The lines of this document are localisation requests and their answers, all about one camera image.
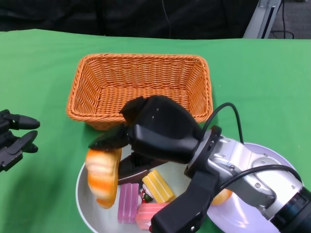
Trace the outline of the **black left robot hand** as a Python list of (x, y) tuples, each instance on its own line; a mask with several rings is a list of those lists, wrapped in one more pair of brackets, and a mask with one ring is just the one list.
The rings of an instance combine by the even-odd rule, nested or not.
[[(0, 112), (0, 170), (8, 171), (23, 158), (23, 153), (36, 153), (36, 139), (40, 122), (32, 117), (12, 114), (5, 109)], [(17, 137), (12, 130), (29, 130)]]

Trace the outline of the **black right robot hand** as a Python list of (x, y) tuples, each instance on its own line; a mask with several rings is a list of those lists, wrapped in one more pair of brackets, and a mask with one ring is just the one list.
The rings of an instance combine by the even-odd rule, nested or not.
[(138, 97), (128, 101), (120, 113), (125, 122), (93, 140), (90, 149), (111, 150), (130, 145), (133, 152), (121, 162), (123, 168), (191, 161), (201, 128), (180, 104), (165, 96)]

